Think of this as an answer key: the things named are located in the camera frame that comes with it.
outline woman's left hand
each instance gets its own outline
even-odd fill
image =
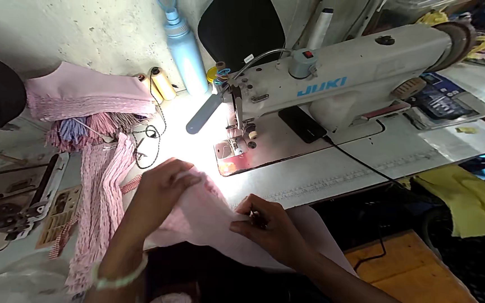
[[[143,173],[136,194],[128,206],[120,228],[136,241],[143,241],[164,222],[183,192],[201,181],[201,177],[187,175],[176,180],[179,173],[188,171],[192,163],[171,158]]]

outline black cable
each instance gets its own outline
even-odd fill
[[[369,258],[359,260],[357,262],[357,264],[353,267],[354,272],[357,272],[359,266],[361,264],[363,264],[364,262],[367,262],[369,260],[383,258],[384,256],[386,256],[386,249],[385,249],[385,244],[383,243],[383,236],[381,235],[381,225],[380,224],[377,224],[377,232],[379,233],[379,242],[381,243],[381,248],[383,249],[383,253],[379,254],[377,256],[373,256],[373,257],[369,257]]]
[[[141,167],[139,165],[139,160],[138,160],[138,140],[136,139],[136,135],[138,133],[145,133],[145,136],[152,138],[152,139],[157,139],[158,138],[158,147],[156,148],[156,156],[155,159],[152,161],[152,163],[146,167]],[[158,129],[154,125],[148,125],[145,127],[145,130],[139,130],[137,132],[132,132],[132,137],[134,137],[134,141],[136,142],[136,148],[134,148],[134,156],[136,157],[136,166],[138,166],[139,169],[148,169],[150,168],[153,164],[155,164],[156,159],[158,159],[158,154],[160,153],[160,133],[158,132]]]
[[[389,176],[387,176],[387,175],[385,175],[385,174],[381,173],[379,170],[377,170],[377,169],[375,169],[375,168],[373,168],[373,167],[369,166],[368,164],[366,164],[366,163],[364,163],[364,162],[360,161],[359,159],[355,158],[355,157],[354,157],[353,155],[351,155],[350,153],[348,153],[348,152],[346,152],[345,150],[343,150],[342,148],[340,148],[338,145],[336,145],[336,144],[333,142],[333,140],[332,140],[330,137],[328,137],[328,136],[324,136],[324,137],[323,137],[323,140],[325,140],[325,142],[327,142],[328,144],[332,145],[333,147],[336,147],[336,148],[337,148],[339,151],[341,151],[342,153],[344,153],[345,155],[347,155],[347,156],[348,156],[348,157],[350,157],[351,159],[353,159],[353,160],[355,160],[355,161],[359,162],[361,165],[363,165],[363,166],[367,167],[368,169],[370,169],[370,170],[371,170],[371,171],[373,171],[374,173],[376,173],[376,174],[380,175],[381,177],[383,177],[383,178],[387,179],[388,181],[390,181],[390,182],[392,182],[392,183],[394,183],[394,184],[396,184],[396,185],[400,186],[401,188],[403,188],[403,185],[401,185],[401,183],[400,183],[400,182],[398,182],[398,181],[394,180],[393,178],[391,178],[391,177],[389,177]]]
[[[136,157],[136,166],[140,169],[148,169],[153,164],[155,164],[156,159],[158,159],[158,154],[160,153],[160,137],[164,135],[166,132],[166,129],[168,128],[168,124],[166,123],[166,119],[164,117],[164,112],[162,111],[162,106],[160,106],[160,103],[158,103],[158,100],[156,100],[155,96],[152,94],[152,69],[149,72],[149,93],[151,94],[151,97],[153,100],[155,100],[156,106],[158,106],[158,109],[160,109],[160,116],[162,117],[162,121],[164,122],[164,130],[162,131],[162,134],[158,131],[158,129],[154,125],[148,125],[145,127],[145,130],[140,130],[138,132],[132,132],[132,137],[134,137],[134,141],[136,142],[136,148],[134,149],[134,156]],[[138,140],[136,139],[135,134],[138,133],[145,133],[146,137],[152,138],[152,139],[158,139],[158,147],[156,148],[156,156],[155,159],[152,161],[152,163],[146,167],[141,167],[139,165],[139,160],[138,160]]]

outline mobile phone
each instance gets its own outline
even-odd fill
[[[327,130],[299,106],[284,108],[278,112],[278,116],[306,143],[312,143],[327,134]]]

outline plastic bag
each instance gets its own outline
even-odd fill
[[[29,255],[0,271],[0,303],[64,303],[68,263],[49,260],[47,252]]]

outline sewing machine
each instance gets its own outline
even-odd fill
[[[424,88],[422,73],[461,60],[473,43],[464,24],[415,24],[319,50],[293,51],[251,68],[249,62],[230,75],[186,130],[197,133],[222,102],[230,104],[230,135],[214,147],[224,176],[330,147],[322,140],[302,143],[278,118],[283,108],[300,106],[336,144],[371,138],[385,130],[378,118],[411,107],[403,100]]]

